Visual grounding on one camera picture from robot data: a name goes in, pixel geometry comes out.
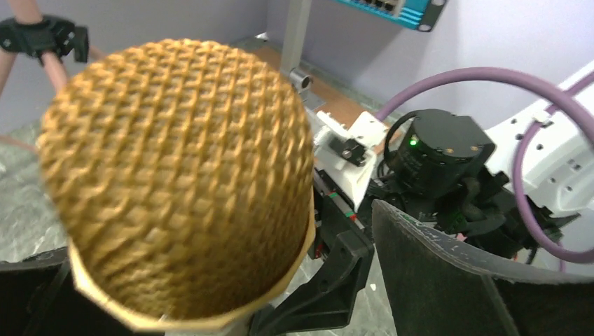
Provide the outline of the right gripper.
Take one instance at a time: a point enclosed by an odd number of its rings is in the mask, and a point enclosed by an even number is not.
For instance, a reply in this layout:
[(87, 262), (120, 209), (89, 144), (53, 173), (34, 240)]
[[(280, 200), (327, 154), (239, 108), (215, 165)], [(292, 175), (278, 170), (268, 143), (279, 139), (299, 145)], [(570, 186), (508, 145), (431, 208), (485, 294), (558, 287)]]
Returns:
[(357, 293), (366, 286), (375, 250), (371, 220), (353, 209), (352, 201), (324, 170), (314, 170), (313, 186), (313, 258), (327, 259), (277, 307), (256, 313), (250, 335), (343, 328), (351, 321)]

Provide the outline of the pink music stand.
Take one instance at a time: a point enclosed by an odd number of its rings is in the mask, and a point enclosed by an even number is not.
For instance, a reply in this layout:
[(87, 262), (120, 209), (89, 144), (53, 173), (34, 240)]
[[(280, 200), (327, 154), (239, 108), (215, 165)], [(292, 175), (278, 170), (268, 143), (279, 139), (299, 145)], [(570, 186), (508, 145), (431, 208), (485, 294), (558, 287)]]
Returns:
[(55, 15), (44, 15), (36, 1), (9, 1), (13, 17), (1, 21), (1, 90), (4, 90), (19, 54), (36, 59), (56, 92), (68, 82), (62, 58), (100, 60), (106, 53), (90, 44), (88, 28)]

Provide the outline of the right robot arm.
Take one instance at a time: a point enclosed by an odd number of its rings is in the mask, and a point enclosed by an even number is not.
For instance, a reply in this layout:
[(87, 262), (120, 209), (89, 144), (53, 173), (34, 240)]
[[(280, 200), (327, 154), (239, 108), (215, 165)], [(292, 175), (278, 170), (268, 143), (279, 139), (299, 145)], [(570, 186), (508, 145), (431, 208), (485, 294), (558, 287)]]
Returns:
[(409, 99), (463, 81), (506, 83), (541, 101), (489, 130), (468, 116), (425, 109), (378, 162), (376, 129), (350, 131), (315, 117), (317, 235), (323, 264), (277, 307), (254, 316), (251, 335), (284, 335), (349, 324), (372, 259), (399, 335), (592, 335), (593, 279), (513, 260), (568, 251), (561, 229), (593, 198), (593, 66), (560, 87), (508, 69), (473, 67), (431, 76), (398, 93), (384, 119)]

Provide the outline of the gold toy microphone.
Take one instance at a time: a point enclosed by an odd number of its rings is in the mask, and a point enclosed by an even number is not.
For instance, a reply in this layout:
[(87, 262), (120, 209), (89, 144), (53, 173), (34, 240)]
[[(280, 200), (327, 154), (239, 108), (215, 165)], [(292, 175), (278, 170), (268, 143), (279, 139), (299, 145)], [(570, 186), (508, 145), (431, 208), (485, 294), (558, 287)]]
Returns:
[(238, 48), (167, 39), (87, 66), (39, 136), (76, 290), (139, 332), (253, 314), (314, 239), (312, 141), (288, 79)]

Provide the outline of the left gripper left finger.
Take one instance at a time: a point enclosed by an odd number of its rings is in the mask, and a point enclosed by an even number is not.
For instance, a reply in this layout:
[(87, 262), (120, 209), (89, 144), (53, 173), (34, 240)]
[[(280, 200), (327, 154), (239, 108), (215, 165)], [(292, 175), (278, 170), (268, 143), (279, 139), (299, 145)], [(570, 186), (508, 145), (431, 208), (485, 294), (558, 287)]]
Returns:
[(74, 289), (65, 248), (1, 261), (2, 335), (134, 335)]

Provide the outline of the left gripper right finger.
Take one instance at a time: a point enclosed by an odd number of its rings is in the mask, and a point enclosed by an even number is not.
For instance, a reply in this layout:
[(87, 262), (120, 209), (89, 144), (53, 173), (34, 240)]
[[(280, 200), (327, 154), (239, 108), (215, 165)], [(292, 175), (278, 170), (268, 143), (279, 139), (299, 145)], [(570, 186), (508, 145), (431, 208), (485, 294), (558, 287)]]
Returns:
[(593, 279), (493, 255), (375, 200), (372, 229), (399, 335), (593, 334)]

